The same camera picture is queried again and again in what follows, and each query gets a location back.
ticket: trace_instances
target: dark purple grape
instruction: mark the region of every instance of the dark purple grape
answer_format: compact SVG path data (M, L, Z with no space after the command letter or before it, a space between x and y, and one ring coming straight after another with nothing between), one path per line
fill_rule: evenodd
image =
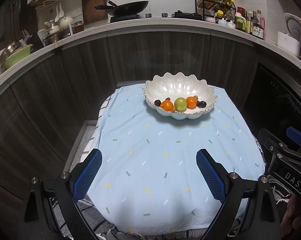
M155 100L154 105L155 106L160 106L161 103L162 102L159 99L157 99L157 100Z
M205 101L200 101L198 107L199 107L199 108L204 108L204 107L206 107L206 105L207 105L207 104L206 104Z

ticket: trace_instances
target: black frying pan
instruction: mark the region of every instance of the black frying pan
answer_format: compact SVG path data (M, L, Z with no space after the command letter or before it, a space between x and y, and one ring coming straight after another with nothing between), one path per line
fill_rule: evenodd
M148 5L148 1L131 2L122 5L116 5L109 0L107 2L111 5L96 5L94 8L96 10L107 10L107 13L111 16L127 16L140 13Z

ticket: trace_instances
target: wall outlet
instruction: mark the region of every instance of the wall outlet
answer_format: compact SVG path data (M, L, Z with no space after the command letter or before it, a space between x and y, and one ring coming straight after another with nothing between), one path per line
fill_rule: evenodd
M74 17L76 17L76 16L78 16L78 15L81 15L82 14L82 9L79 7L79 8L77 8L77 9L75 9L75 10L73 10L73 11L71 11L70 13L69 13L69 15L72 17L72 18L74 18Z

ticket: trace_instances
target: metal bolt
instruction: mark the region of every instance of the metal bolt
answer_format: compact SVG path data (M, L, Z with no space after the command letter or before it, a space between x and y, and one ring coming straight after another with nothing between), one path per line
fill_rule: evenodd
M260 180L263 182L263 183L267 183L268 182L268 179L266 177L261 177Z
M68 172L62 172L61 173L61 178L66 179L68 177L69 173Z
M31 183L35 184L36 182L38 182L38 178L37 177L34 177L31 179Z
M229 176L232 178L232 179L237 179L238 178L238 174L236 172L231 172L229 174Z

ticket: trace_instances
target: light blue tablecloth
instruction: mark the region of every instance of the light blue tablecloth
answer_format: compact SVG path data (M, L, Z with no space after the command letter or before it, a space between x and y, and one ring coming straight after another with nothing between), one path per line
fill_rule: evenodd
M197 167L197 151L205 148L228 172L256 180L265 166L255 139L222 88L215 88L210 113L175 120L146 104L143 87L117 89L99 120L91 149L101 150L103 162L88 195L125 233L207 228L220 202Z

